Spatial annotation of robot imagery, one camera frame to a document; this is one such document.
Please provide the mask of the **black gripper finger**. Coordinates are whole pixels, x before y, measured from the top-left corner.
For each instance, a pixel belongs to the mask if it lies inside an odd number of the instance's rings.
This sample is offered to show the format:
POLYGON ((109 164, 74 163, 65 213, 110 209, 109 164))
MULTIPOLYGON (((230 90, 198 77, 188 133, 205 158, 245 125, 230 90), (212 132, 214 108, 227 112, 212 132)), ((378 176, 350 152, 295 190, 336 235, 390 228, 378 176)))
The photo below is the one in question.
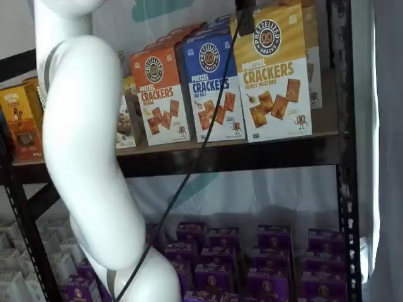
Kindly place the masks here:
POLYGON ((235 0, 237 30, 240 36, 246 36, 254 31, 254 1, 235 0))

